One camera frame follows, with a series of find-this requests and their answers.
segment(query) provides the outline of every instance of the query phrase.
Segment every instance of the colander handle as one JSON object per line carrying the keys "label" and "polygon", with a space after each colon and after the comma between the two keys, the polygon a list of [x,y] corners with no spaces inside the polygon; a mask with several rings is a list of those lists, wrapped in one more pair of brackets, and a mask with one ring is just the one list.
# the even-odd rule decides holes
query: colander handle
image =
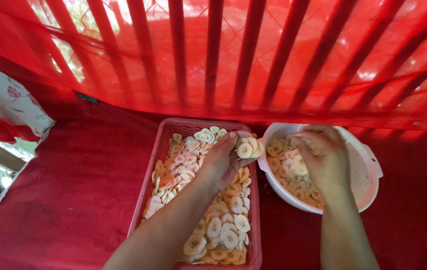
{"label": "colander handle", "polygon": [[372,150],[370,149],[370,147],[368,147],[368,145],[363,144],[366,153],[368,155],[368,157],[370,158],[370,162],[372,162],[373,166],[375,167],[375,170],[377,171],[377,175],[378,177],[382,177],[383,176],[383,172],[382,172],[382,168],[380,168],[380,164],[378,163],[378,159],[375,157],[375,155],[373,154]]}
{"label": "colander handle", "polygon": [[[263,146],[266,147],[265,138],[259,138],[258,141],[262,142]],[[269,163],[267,163],[267,158],[265,157],[265,153],[258,158],[257,162],[262,171],[265,172],[269,170]]]}

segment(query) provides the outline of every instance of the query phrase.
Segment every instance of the pink flower print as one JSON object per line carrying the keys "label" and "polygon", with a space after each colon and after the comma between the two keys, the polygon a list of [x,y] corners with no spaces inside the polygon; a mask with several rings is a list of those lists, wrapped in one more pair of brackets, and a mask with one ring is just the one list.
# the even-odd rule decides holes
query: pink flower print
{"label": "pink flower print", "polygon": [[13,98],[15,97],[15,99],[22,96],[22,94],[20,94],[20,92],[18,92],[18,90],[11,85],[8,87],[7,92],[9,96]]}
{"label": "pink flower print", "polygon": [[43,112],[44,114],[47,114],[47,113],[43,110],[43,108],[40,106],[40,103],[38,103],[38,101],[36,100],[36,98],[34,98],[30,93],[29,93],[29,94],[27,94],[27,96],[28,96],[28,97],[29,97],[29,99],[32,101],[33,105],[35,105],[35,106],[37,106],[39,109],[41,109],[41,110],[42,110],[42,112]]}

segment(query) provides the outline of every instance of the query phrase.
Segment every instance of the plastic colander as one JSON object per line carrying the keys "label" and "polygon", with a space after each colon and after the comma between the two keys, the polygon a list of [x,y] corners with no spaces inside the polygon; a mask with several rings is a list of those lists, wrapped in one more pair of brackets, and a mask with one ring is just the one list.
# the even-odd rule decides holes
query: plastic colander
{"label": "plastic colander", "polygon": [[[269,126],[267,131],[265,131],[260,141],[266,147],[270,145],[273,139],[285,138],[289,134],[303,130],[306,126],[306,124],[273,123]],[[382,169],[378,164],[377,158],[367,145],[362,144],[346,129],[339,126],[334,126],[334,128],[340,132],[345,142],[350,162],[350,187],[354,194],[358,211],[362,212],[372,204],[377,196],[378,179],[383,176]],[[323,213],[323,210],[310,206],[295,198],[277,181],[267,163],[266,151],[258,159],[258,164],[260,169],[267,175],[267,179],[274,191],[284,201],[307,212]]]}

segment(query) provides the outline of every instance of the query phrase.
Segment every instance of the red mosquito net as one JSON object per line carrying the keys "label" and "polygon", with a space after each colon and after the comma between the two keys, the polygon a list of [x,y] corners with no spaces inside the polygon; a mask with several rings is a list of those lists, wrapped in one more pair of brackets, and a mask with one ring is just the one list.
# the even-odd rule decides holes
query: red mosquito net
{"label": "red mosquito net", "polygon": [[54,119],[76,91],[142,112],[427,130],[427,0],[3,0],[0,71]]}

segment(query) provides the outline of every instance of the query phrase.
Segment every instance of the red plastic crate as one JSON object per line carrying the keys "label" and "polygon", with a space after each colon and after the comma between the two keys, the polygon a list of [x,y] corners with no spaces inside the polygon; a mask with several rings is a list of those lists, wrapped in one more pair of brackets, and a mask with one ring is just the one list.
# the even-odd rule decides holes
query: red plastic crate
{"label": "red plastic crate", "polygon": [[[130,235],[142,222],[142,212],[147,204],[147,200],[151,197],[154,185],[151,181],[151,173],[154,170],[155,162],[157,160],[165,161],[167,152],[170,149],[169,139],[173,133],[181,134],[183,138],[193,136],[194,133],[200,131],[202,128],[210,128],[210,126],[218,126],[227,131],[245,130],[252,132],[251,129],[240,123],[222,122],[222,121],[209,121],[209,120],[195,120],[184,118],[168,118],[162,121],[158,129],[157,138],[153,151],[150,157],[149,166],[145,173],[142,189],[138,197],[137,206],[132,218],[132,224],[128,230]],[[246,246],[246,262],[244,265],[211,265],[211,264],[187,264],[184,262],[177,262],[174,269],[260,269],[262,265],[262,244],[260,239],[260,210],[258,203],[258,185],[257,185],[257,169],[255,163],[251,163],[248,168],[250,169],[250,211],[248,212],[248,219],[250,220],[251,230],[247,233],[250,243]]]}

